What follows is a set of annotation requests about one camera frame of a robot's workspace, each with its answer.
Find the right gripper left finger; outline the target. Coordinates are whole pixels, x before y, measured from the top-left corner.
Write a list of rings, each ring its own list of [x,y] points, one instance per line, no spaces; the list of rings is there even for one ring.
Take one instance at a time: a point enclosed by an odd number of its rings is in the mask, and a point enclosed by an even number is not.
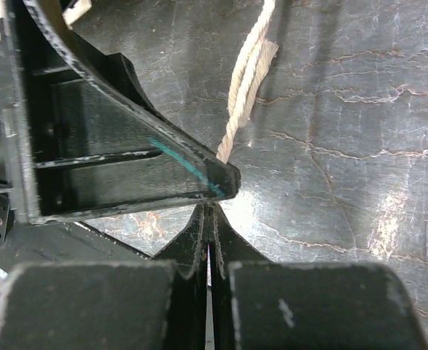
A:
[[[203,349],[205,210],[149,259],[77,225],[14,227],[0,246],[0,349]]]

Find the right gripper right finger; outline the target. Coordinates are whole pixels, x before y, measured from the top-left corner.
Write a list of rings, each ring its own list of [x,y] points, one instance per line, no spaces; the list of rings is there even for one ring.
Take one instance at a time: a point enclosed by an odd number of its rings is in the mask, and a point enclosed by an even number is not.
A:
[[[408,292],[374,262],[272,262],[208,209],[217,349],[427,349]]]

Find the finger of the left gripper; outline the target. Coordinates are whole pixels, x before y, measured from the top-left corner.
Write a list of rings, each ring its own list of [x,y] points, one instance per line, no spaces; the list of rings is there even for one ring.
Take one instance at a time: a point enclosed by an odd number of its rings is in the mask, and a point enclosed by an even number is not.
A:
[[[141,89],[133,64],[121,53],[104,55],[75,34],[63,18],[70,1],[52,3],[52,48],[61,60],[59,79],[72,94],[72,109],[83,120],[115,123],[123,117],[140,123],[166,122]]]
[[[0,130],[19,222],[45,225],[234,198],[240,171],[166,119],[83,120],[60,84],[54,1],[6,1]]]

